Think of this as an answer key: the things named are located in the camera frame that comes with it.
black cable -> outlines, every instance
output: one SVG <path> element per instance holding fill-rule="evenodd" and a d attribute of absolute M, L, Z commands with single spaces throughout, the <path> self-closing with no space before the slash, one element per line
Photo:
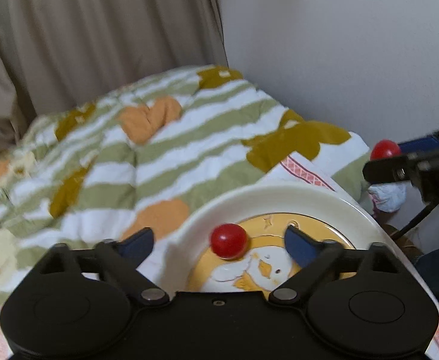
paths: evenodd
<path fill-rule="evenodd" d="M 437 205 L 439 204 L 439 199 L 432 200 L 425 208 L 423 208 L 418 215 L 416 215 L 412 220 L 409 221 L 409 223 L 404 226 L 401 230 L 398 230 L 397 232 L 393 233 L 391 235 L 391 239 L 393 241 L 396 241 L 397 239 L 401 238 L 403 235 L 405 235 L 408 231 L 410 231 L 412 228 L 416 227 L 420 224 L 420 222 L 426 218 L 432 210 L 434 210 Z"/>

duck illustration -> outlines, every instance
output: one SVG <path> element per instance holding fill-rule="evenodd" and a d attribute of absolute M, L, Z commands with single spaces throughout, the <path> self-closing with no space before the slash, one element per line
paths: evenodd
<path fill-rule="evenodd" d="M 280 246 L 256 247 L 241 260 L 216 267 L 201 288 L 202 292 L 271 292 L 293 271 L 293 261 Z"/>

white wall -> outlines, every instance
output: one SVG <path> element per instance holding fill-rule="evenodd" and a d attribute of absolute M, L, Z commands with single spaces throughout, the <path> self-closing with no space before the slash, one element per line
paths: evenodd
<path fill-rule="evenodd" d="M 439 129 L 439 0 L 219 4 L 229 65 L 301 115 L 370 145 Z M 410 193 L 393 224 L 421 207 Z M 438 229 L 425 234 L 426 250 L 439 247 Z"/>

bed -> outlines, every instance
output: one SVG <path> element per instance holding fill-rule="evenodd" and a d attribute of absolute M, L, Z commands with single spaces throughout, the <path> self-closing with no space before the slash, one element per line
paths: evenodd
<path fill-rule="evenodd" d="M 292 151 L 372 212 L 360 136 L 305 121 L 225 67 L 173 69 L 39 117 L 0 155 L 0 305 L 52 245 L 144 226 L 161 239 Z"/>

red ball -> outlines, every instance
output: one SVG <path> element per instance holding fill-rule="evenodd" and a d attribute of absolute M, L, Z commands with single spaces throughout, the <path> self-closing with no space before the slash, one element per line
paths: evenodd
<path fill-rule="evenodd" d="M 211 250 L 222 259 L 241 257 L 248 247 L 246 231 L 235 223 L 225 223 L 216 227 L 209 238 Z"/>
<path fill-rule="evenodd" d="M 394 157 L 401 154 L 401 149 L 396 142 L 389 139 L 383 139 L 374 145 L 371 152 L 371 160 L 380 158 Z"/>

